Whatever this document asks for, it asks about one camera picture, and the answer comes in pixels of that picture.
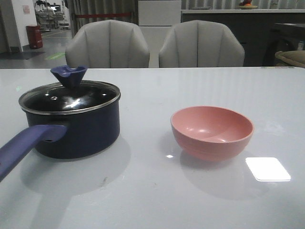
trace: gray chair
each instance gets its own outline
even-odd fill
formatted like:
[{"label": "gray chair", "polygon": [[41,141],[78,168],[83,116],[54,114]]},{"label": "gray chair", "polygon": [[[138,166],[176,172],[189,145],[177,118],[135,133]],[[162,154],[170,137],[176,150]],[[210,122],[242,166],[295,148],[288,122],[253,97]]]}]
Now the gray chair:
[{"label": "gray chair", "polygon": [[244,49],[231,30],[210,21],[172,26],[159,52],[160,68],[241,67]]},{"label": "gray chair", "polygon": [[136,24],[106,20],[85,24],[66,48],[67,64],[75,68],[147,68],[149,50]]}]

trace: white cabinet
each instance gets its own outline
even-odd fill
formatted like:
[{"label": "white cabinet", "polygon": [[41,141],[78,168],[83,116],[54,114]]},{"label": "white cabinet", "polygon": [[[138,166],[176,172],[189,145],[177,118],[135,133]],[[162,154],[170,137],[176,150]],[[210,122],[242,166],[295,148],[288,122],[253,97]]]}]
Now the white cabinet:
[{"label": "white cabinet", "polygon": [[168,29],[181,22],[181,0],[139,1],[139,26],[150,51],[150,68],[159,67],[159,51]]}]

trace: counter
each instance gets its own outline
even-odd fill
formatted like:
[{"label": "counter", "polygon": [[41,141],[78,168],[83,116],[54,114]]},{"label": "counter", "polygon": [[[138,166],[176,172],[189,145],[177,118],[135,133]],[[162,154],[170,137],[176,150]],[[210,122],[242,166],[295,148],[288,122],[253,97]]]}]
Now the counter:
[{"label": "counter", "polygon": [[227,25],[244,47],[244,66],[262,66],[275,23],[305,23],[305,9],[182,10],[182,22],[214,21]]},{"label": "counter", "polygon": [[305,9],[252,9],[252,10],[181,10],[182,14],[206,13],[305,13]]}]

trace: lid knob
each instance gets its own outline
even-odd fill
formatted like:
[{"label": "lid knob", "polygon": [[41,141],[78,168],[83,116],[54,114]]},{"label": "lid knob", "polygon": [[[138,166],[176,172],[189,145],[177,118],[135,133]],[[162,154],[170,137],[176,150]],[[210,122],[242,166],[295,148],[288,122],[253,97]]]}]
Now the lid knob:
[{"label": "lid knob", "polygon": [[70,68],[67,65],[59,66],[51,69],[51,73],[66,88],[73,89],[81,84],[88,67],[81,65],[77,68]]}]

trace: table surface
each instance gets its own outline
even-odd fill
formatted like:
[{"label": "table surface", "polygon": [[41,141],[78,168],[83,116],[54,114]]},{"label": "table surface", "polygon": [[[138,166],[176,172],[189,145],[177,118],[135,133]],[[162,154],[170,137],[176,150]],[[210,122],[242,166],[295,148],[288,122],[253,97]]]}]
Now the table surface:
[{"label": "table surface", "polygon": [[[1,229],[304,228],[305,69],[89,69],[84,79],[120,88],[119,138],[77,160],[32,150],[0,183]],[[49,69],[0,70],[1,145],[27,127],[18,98],[55,81]],[[194,105],[250,118],[245,150],[219,163],[182,151],[170,117]],[[291,180],[256,180],[248,157],[277,158]]]}]

